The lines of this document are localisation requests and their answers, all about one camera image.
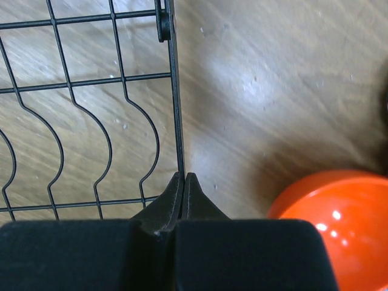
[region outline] dark object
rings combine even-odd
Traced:
[[[50,181],[50,183],[47,185],[47,194],[50,198],[50,204],[49,205],[37,205],[37,206],[19,206],[14,207],[11,205],[8,195],[7,195],[7,188],[8,186],[13,182],[15,175],[16,175],[16,169],[18,166],[17,163],[17,157],[15,155],[15,151],[13,150],[12,143],[8,139],[8,137],[5,135],[5,133],[0,129],[0,136],[5,141],[6,145],[9,148],[10,155],[12,157],[12,172],[10,173],[10,177],[7,181],[7,183],[2,187],[1,193],[5,200],[6,207],[0,208],[0,212],[8,212],[10,215],[10,218],[12,221],[15,220],[15,211],[21,211],[21,210],[38,210],[38,209],[52,209],[55,219],[60,219],[58,215],[57,209],[59,208],[69,208],[69,207],[84,207],[84,206],[97,206],[99,217],[103,218],[103,212],[101,206],[108,205],[108,204],[124,204],[124,203],[141,203],[143,208],[146,207],[146,202],[153,201],[156,199],[156,196],[154,197],[148,197],[146,198],[143,191],[143,182],[152,174],[154,171],[156,164],[158,163],[159,159],[159,152],[160,152],[160,144],[159,144],[159,135],[157,128],[152,121],[151,117],[148,115],[148,113],[137,103],[132,101],[127,93],[127,82],[132,81],[139,81],[139,80],[148,80],[148,79],[159,79],[159,78],[170,78],[171,79],[171,85],[172,85],[172,107],[174,112],[174,125],[175,125],[175,139],[176,139],[176,155],[177,155],[177,169],[178,172],[184,176],[185,169],[184,169],[184,149],[183,149],[183,134],[182,134],[182,120],[181,120],[181,103],[180,103],[180,97],[179,97],[179,73],[178,73],[178,58],[177,58],[177,51],[176,51],[176,35],[175,35],[175,25],[173,23],[174,20],[174,6],[173,1],[171,0],[164,0],[164,8],[162,8],[161,0],[155,0],[155,9],[154,10],[144,10],[144,11],[134,11],[134,12],[121,12],[116,13],[113,1],[107,0],[109,2],[110,6],[110,14],[103,14],[103,15],[90,15],[90,16],[77,16],[77,17],[70,17],[70,18],[56,18],[55,12],[53,11],[51,0],[46,0],[47,3],[47,9],[50,14],[50,19],[46,20],[38,20],[38,21],[23,21],[23,22],[14,22],[14,23],[0,23],[0,30],[10,30],[10,29],[18,29],[18,28],[26,28],[26,27],[40,27],[40,26],[52,26],[55,39],[58,45],[58,52],[61,57],[62,66],[64,69],[64,75],[66,82],[63,83],[56,83],[56,84],[45,84],[45,85],[33,85],[33,86],[26,86],[26,87],[18,87],[15,76],[13,74],[13,70],[11,67],[11,64],[8,60],[7,51],[3,45],[2,39],[0,37],[0,51],[1,55],[4,58],[5,66],[8,70],[9,77],[12,82],[12,88],[4,88],[0,89],[0,94],[3,93],[15,93],[16,98],[19,102],[19,105],[29,114],[33,115],[34,117],[38,118],[52,133],[59,149],[59,168],[58,171],[53,177],[53,179]],[[158,31],[158,38],[160,42],[167,41],[168,47],[169,47],[169,61],[170,61],[170,71],[169,72],[155,72],[151,74],[146,75],[136,75],[136,76],[125,76],[124,74],[124,68],[123,68],[123,53],[121,52],[120,48],[120,40],[118,36],[118,29],[116,20],[117,19],[124,19],[124,18],[140,18],[140,17],[146,17],[146,16],[155,16],[156,18],[156,29]],[[83,81],[76,81],[73,82],[70,79],[69,71],[67,69],[67,64],[64,56],[64,52],[62,49],[62,42],[58,31],[59,25],[67,25],[67,24],[74,24],[74,23],[80,23],[80,22],[92,22],[92,21],[103,21],[103,20],[111,20],[112,26],[113,26],[113,32],[115,37],[115,44],[117,49],[117,57],[118,57],[118,66],[120,71],[120,77],[117,78],[107,78],[107,79],[94,79],[94,80],[83,80]],[[98,184],[105,178],[105,176],[108,174],[108,171],[110,169],[110,165],[112,163],[112,156],[113,156],[113,150],[112,150],[112,143],[110,141],[109,134],[107,130],[105,129],[103,123],[89,110],[84,108],[83,106],[79,105],[77,103],[76,96],[74,94],[73,88],[79,87],[79,86],[88,86],[88,85],[97,85],[97,84],[109,84],[109,83],[121,83],[123,87],[123,95],[124,99],[127,101],[127,103],[131,106],[134,106],[135,109],[139,110],[144,117],[148,120],[154,135],[155,135],[155,141],[156,141],[156,153],[155,153],[155,159],[154,162],[150,168],[150,170],[144,175],[144,177],[139,181],[139,192],[140,196],[136,199],[121,199],[121,200],[108,200],[103,201],[99,198],[98,193]],[[101,129],[102,133],[104,134],[106,141],[107,141],[107,149],[109,153],[108,163],[106,165],[106,168],[104,172],[101,174],[101,176],[95,181],[93,185],[93,191],[95,194],[95,201],[90,202],[82,202],[82,203],[65,203],[65,204],[57,204],[55,203],[55,199],[53,197],[52,193],[52,185],[59,179],[59,177],[62,174],[62,170],[64,168],[64,162],[65,162],[65,154],[64,150],[62,148],[61,140],[56,133],[55,129],[36,111],[33,109],[27,107],[24,102],[21,95],[21,92],[28,92],[28,91],[37,91],[37,90],[50,90],[50,89],[59,89],[59,88],[68,88],[70,98],[72,100],[73,105],[89,115],[89,117],[94,120],[94,122],[97,123],[99,128]]]
[[[186,185],[176,173],[131,220],[4,226],[0,290],[337,290],[312,225],[232,221]]]

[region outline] black metal frame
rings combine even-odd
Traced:
[[[175,34],[175,18],[174,18],[174,6],[173,6],[173,0],[164,0],[164,9],[161,7],[161,0],[155,0],[155,9],[154,10],[144,10],[144,11],[135,11],[135,12],[123,12],[123,13],[116,13],[115,9],[113,7],[113,1],[107,0],[109,2],[110,6],[110,14],[103,14],[103,15],[91,15],[91,16],[79,16],[79,17],[71,17],[71,18],[55,18],[55,14],[51,5],[50,0],[46,0],[48,12],[50,14],[50,19],[46,20],[39,20],[39,21],[27,21],[27,22],[14,22],[14,23],[2,23],[0,24],[0,30],[8,30],[8,29],[17,29],[17,28],[27,28],[27,27],[40,27],[40,26],[52,26],[55,34],[56,43],[58,45],[58,51],[59,55],[61,57],[62,66],[64,69],[65,74],[65,80],[66,82],[56,83],[56,84],[45,84],[45,85],[33,85],[33,86],[25,86],[25,87],[18,87],[16,83],[15,76],[13,74],[10,62],[8,60],[7,52],[4,48],[4,45],[2,43],[1,37],[0,37],[0,51],[2,54],[2,57],[4,58],[5,66],[8,70],[11,82],[12,82],[12,88],[5,88],[0,89],[0,94],[4,93],[15,93],[16,97],[18,99],[19,105],[29,114],[33,115],[34,117],[38,118],[52,133],[54,139],[56,140],[58,144],[59,154],[60,154],[60,165],[57,174],[55,177],[51,180],[51,182],[47,185],[47,193],[50,198],[50,204],[49,205],[39,205],[39,206],[20,206],[20,207],[12,207],[10,204],[10,201],[7,196],[7,187],[12,183],[13,179],[16,175],[16,169],[17,169],[17,159],[15,155],[15,151],[13,150],[12,144],[9,141],[8,137],[5,135],[5,133],[0,129],[0,135],[3,138],[4,142],[9,148],[10,155],[12,157],[12,172],[10,175],[9,180],[7,183],[2,187],[1,192],[6,204],[6,207],[0,208],[0,212],[8,212],[12,221],[15,220],[14,212],[22,211],[22,210],[39,210],[39,209],[52,209],[55,218],[58,220],[58,209],[60,208],[71,208],[71,207],[84,207],[84,206],[97,206],[99,217],[103,219],[103,213],[101,206],[103,205],[112,205],[112,204],[127,204],[127,203],[142,203],[143,208],[146,207],[146,202],[153,201],[157,198],[157,196],[148,197],[146,198],[144,196],[144,191],[142,184],[143,182],[152,174],[154,171],[156,164],[158,162],[159,158],[159,152],[160,152],[160,144],[159,144],[159,136],[158,131],[153,123],[151,117],[147,114],[147,112],[137,105],[134,101],[132,101],[127,93],[127,82],[130,81],[140,81],[140,80],[149,80],[149,79],[159,79],[159,78],[170,78],[171,84],[172,84],[172,101],[173,101],[173,114],[174,114],[174,125],[175,125],[175,139],[176,139],[176,155],[177,155],[177,167],[178,172],[181,176],[185,175],[185,168],[184,168],[184,147],[183,147],[183,134],[182,134],[182,117],[181,117],[181,104],[180,104],[180,95],[179,95],[179,73],[178,73],[178,58],[177,58],[177,48],[176,48],[176,34]],[[158,38],[160,42],[167,41],[168,42],[168,48],[169,48],[169,61],[170,61],[170,71],[169,72],[163,72],[163,73],[151,73],[151,74],[145,74],[145,75],[135,75],[135,76],[125,76],[124,74],[124,67],[122,62],[122,54],[121,54],[121,48],[119,43],[119,36],[118,36],[118,29],[116,25],[117,19],[125,19],[125,18],[139,18],[139,17],[146,17],[146,16],[155,16],[156,18],[156,29],[158,31]],[[82,22],[92,22],[92,21],[103,21],[103,20],[112,20],[112,26],[113,26],[113,32],[115,35],[115,44],[117,49],[117,55],[118,55],[118,65],[120,70],[120,77],[116,78],[106,78],[106,79],[90,79],[90,80],[83,80],[83,81],[75,81],[72,82],[69,76],[69,71],[67,69],[67,64],[64,56],[64,52],[62,49],[61,44],[61,38],[58,32],[58,25],[66,25],[66,24],[75,24],[75,23],[82,23]],[[137,110],[139,110],[145,118],[148,120],[156,139],[156,155],[155,160],[153,162],[153,165],[151,166],[148,173],[140,180],[139,182],[139,191],[140,191],[140,198],[136,199],[120,199],[120,200],[108,200],[108,201],[101,201],[98,195],[98,184],[104,179],[106,174],[109,171],[110,165],[112,163],[112,144],[110,142],[110,137],[108,132],[106,131],[105,127],[103,126],[102,122],[89,110],[84,108],[83,106],[79,105],[76,101],[75,94],[73,92],[74,87],[80,87],[80,86],[88,86],[88,85],[97,85],[97,84],[111,84],[111,83],[122,83],[123,91],[124,91],[124,97],[125,100],[132,106],[134,106]],[[72,100],[73,105],[77,108],[83,111],[84,113],[88,114],[89,117],[91,117],[97,125],[99,125],[101,131],[103,132],[106,140],[107,145],[109,149],[109,158],[107,166],[102,173],[102,175],[95,181],[93,185],[93,191],[95,194],[95,201],[91,202],[79,202],[79,203],[66,203],[66,204],[56,204],[51,187],[52,185],[58,180],[58,178],[61,176],[63,167],[64,167],[64,151],[62,148],[61,140],[58,136],[58,134],[55,132],[53,127],[41,116],[39,113],[35,112],[33,109],[27,107],[23,103],[23,99],[21,96],[21,92],[30,92],[30,91],[37,91],[37,90],[50,90],[50,89],[60,89],[60,88],[68,88],[70,98]]]

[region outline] orange ball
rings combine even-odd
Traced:
[[[268,218],[311,222],[341,290],[388,287],[388,179],[357,170],[307,176],[275,200]]]

